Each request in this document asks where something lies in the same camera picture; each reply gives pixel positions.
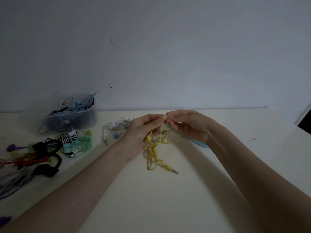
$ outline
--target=hand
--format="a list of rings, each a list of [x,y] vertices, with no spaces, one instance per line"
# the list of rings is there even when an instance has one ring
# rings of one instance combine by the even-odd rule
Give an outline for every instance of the hand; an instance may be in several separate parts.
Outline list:
[[[118,141],[126,146],[128,161],[138,156],[146,143],[144,139],[152,131],[154,137],[161,130],[161,125],[165,123],[163,114],[147,114],[134,119],[128,127],[126,133]]]
[[[211,118],[195,110],[175,110],[166,113],[167,124],[174,130],[197,141],[207,143],[212,123]]]

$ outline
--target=white table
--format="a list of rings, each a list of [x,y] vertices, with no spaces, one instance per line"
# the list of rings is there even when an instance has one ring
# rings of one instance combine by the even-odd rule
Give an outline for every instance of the white table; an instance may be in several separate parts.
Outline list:
[[[311,196],[311,135],[282,121],[269,109],[200,110],[230,129],[247,147],[283,177]],[[93,149],[78,159],[63,156],[53,178],[36,177],[0,201],[0,215],[18,216],[72,178],[107,146],[102,125],[120,117],[166,111],[98,112],[92,128]],[[7,145],[42,140],[14,126],[17,114],[0,114],[1,157]],[[115,140],[109,134],[111,145]],[[174,140],[177,135],[170,133]],[[260,232],[256,217],[211,150],[181,138],[160,144],[158,155],[179,174],[161,167],[146,169],[140,154],[118,175],[80,230],[83,232]]]

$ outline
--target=white wall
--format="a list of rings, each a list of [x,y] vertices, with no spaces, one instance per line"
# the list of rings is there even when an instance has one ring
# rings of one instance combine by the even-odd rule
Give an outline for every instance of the white wall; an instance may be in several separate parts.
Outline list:
[[[1,111],[97,91],[104,110],[266,106],[294,123],[311,101],[311,0],[0,0],[0,10]]]

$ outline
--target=skin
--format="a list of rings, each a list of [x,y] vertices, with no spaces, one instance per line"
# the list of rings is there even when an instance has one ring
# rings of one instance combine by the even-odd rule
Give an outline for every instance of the skin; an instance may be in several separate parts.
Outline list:
[[[267,166],[228,129],[197,111],[176,110],[167,115],[166,122],[173,129],[209,146],[268,231],[311,232],[311,198]],[[119,141],[15,219],[3,233],[79,231],[118,173],[142,151],[146,135],[159,132],[163,122],[163,115],[135,119]]]

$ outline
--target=person's left arm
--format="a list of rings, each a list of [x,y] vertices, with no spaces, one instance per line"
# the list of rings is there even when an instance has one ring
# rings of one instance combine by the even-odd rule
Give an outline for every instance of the person's left arm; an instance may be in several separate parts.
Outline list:
[[[3,233],[78,232],[124,166],[146,145],[150,131],[160,131],[163,115],[134,119],[123,137],[88,167],[10,223]]]

